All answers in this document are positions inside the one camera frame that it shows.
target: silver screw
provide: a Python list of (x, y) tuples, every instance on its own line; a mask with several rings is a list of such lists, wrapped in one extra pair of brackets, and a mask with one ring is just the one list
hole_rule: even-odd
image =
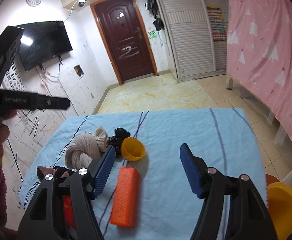
[(244, 181), (248, 181), (248, 180), (249, 180), (249, 176), (246, 175), (246, 174), (243, 174), (243, 175), (241, 175), (240, 177), (241, 177), (241, 179), (244, 180)]
[(217, 170), (216, 170), (215, 168), (213, 168), (213, 167), (209, 167), (209, 168), (207, 169), (207, 172), (208, 172), (209, 174), (215, 174), (215, 173), (217, 172)]
[(82, 168), (82, 169), (80, 169), (80, 170), (78, 171), (78, 173), (79, 173), (80, 175), (85, 175), (85, 174), (87, 173), (87, 169), (86, 169), (86, 168)]
[(46, 180), (51, 180), (53, 177), (54, 177), (53, 174), (47, 174), (47, 175), (45, 176), (45, 179), (46, 179)]

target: pink curtain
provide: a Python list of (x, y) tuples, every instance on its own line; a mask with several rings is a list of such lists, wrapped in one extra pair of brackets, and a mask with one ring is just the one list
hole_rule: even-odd
[(292, 3), (229, 0), (227, 73), (261, 99), (292, 140)]

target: yellow cup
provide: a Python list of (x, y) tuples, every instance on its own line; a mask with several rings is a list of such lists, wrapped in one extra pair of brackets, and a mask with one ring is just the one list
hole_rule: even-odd
[(278, 240), (285, 240), (292, 231), (292, 189), (281, 182), (267, 187), (269, 214)]
[(145, 147), (139, 140), (128, 137), (123, 141), (121, 153), (124, 159), (135, 162), (145, 156)]

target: floor tile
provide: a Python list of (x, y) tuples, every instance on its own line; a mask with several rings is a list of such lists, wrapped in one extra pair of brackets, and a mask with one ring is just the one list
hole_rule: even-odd
[(171, 74), (129, 82), (122, 87), (109, 91), (99, 113), (217, 107), (195, 80), (177, 83)]
[(283, 156), (275, 160), (273, 162), (273, 166), (280, 180), (283, 179), (292, 170), (292, 168), (288, 165)]
[(261, 158), (263, 160), (263, 165), (265, 168), (271, 164), (271, 161), (270, 161), (265, 149), (263, 148), (263, 146), (261, 145), (261, 143), (259, 141), (258, 141), (258, 147), (259, 147), (259, 151), (260, 151)]
[(198, 85), (200, 85), (201, 87), (205, 87), (205, 86), (209, 86), (209, 85), (210, 85), (210, 83), (209, 83), (205, 78), (196, 79), (196, 82), (197, 82)]
[(216, 104), (227, 101), (212, 85), (203, 87), (203, 89)]
[(277, 128), (274, 125), (269, 125), (266, 119), (256, 122), (251, 125), (257, 139), (265, 149), (270, 161), (273, 163), (279, 157), (281, 157), (281, 152), (273, 144), (273, 140), (277, 133)]
[(276, 145), (273, 144), (273, 141), (269, 141), (268, 139), (258, 138), (261, 145), (265, 149), (270, 161), (273, 163), (278, 158), (281, 157), (281, 153), (279, 149), (276, 147)]
[(218, 103), (216, 104), (219, 108), (232, 108), (233, 106), (228, 102), (228, 101), (225, 101), (225, 102), (221, 102), (221, 103)]
[(272, 176), (276, 177), (277, 179), (279, 179), (279, 177), (278, 177), (278, 175), (276, 173), (276, 170), (275, 170), (275, 168), (274, 168), (274, 166), (272, 164), (267, 166), (264, 170), (265, 170), (265, 174), (272, 175)]
[(235, 98), (232, 100), (228, 101), (233, 107), (239, 107), (242, 108), (245, 111), (245, 114), (249, 120), (249, 124), (253, 124), (256, 123), (260, 120), (265, 119), (265, 117), (258, 113), (257, 111), (255, 111), (252, 107), (248, 106), (244, 100), (242, 100), (241, 98)]
[(263, 138), (273, 140), (278, 131), (278, 128), (275, 125), (269, 125), (265, 118), (254, 123), (251, 127), (258, 139)]
[(226, 84), (226, 75), (220, 75), (220, 76), (214, 76), (214, 77), (208, 77), (205, 78), (207, 82), (209, 82), (209, 84), (213, 85), (213, 84)]
[(231, 100), (240, 97), (233, 90), (226, 89), (226, 83), (216, 83), (212, 85), (226, 100)]

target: blue gripper pad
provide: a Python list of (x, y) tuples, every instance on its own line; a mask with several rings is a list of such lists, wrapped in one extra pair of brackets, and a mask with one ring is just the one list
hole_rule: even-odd
[(182, 161), (189, 185), (191, 187), (191, 190), (199, 198), (200, 195), (203, 193), (203, 189), (201, 188), (201, 178), (195, 166), (195, 163), (193, 161), (194, 156), (191, 153), (186, 143), (182, 144), (179, 154), (180, 154), (181, 161)]
[(93, 191), (94, 198), (97, 198), (104, 190), (108, 176), (115, 162), (115, 148), (110, 147), (110, 149), (104, 154), (106, 154), (106, 157), (104, 158), (104, 161), (102, 162), (95, 177), (95, 189)]

